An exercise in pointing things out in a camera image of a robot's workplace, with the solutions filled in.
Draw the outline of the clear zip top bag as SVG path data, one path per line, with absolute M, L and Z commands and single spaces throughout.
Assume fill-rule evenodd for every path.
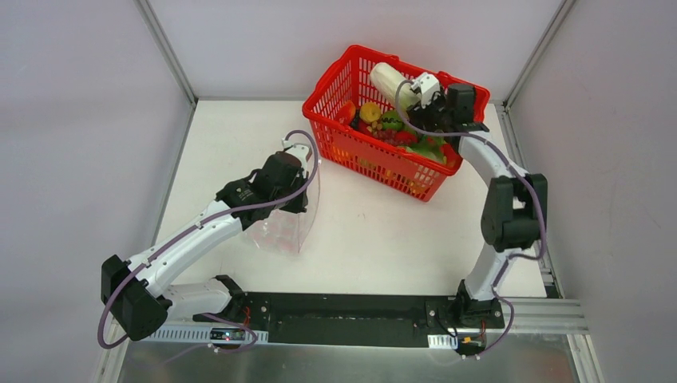
M 295 143 L 308 144 L 312 149 L 307 177 L 315 172 L 315 177 L 305 190 L 307 197 L 306 211 L 298 214 L 275 210 L 264 221 L 254 223 L 244 232 L 245 238 L 262 251 L 297 255 L 310 234 L 315 222 L 320 201 L 320 171 L 318 150 L 312 139 L 306 142 L 299 139 L 300 133 L 288 133 L 286 140 Z

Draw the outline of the napa cabbage toy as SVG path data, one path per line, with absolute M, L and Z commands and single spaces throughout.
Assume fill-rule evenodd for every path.
M 396 91 L 398 86 L 405 81 L 406 78 L 394 67 L 385 62 L 376 64 L 370 71 L 369 78 L 372 85 L 388 102 L 395 106 Z M 419 101 L 419 96 L 412 91 L 410 84 L 405 83 L 399 92 L 398 105 L 402 109 L 408 109 L 413 105 L 416 105 Z

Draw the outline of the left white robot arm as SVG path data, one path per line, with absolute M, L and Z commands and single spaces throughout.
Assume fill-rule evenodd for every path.
M 243 301 L 221 277 L 176 285 L 175 279 L 221 243 L 267 219 L 273 211 L 303 214 L 317 170 L 312 149 L 293 144 L 270 155 L 263 167 L 224 185 L 206 208 L 177 233 L 123 260 L 112 255 L 101 265 L 99 326 L 113 317 L 124 339 L 140 341 L 169 319 L 215 314 L 235 322 Z

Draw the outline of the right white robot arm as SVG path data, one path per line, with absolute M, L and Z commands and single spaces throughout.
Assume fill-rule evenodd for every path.
M 437 80 L 409 83 L 418 99 L 407 109 L 410 123 L 428 138 L 441 138 L 468 162 L 487 186 L 481 214 L 485 241 L 449 309 L 462 326 L 475 326 L 500 308 L 498 288 L 514 259 L 545 237 L 548 182 L 511 161 L 493 142 L 488 127 L 474 118 L 477 89 Z

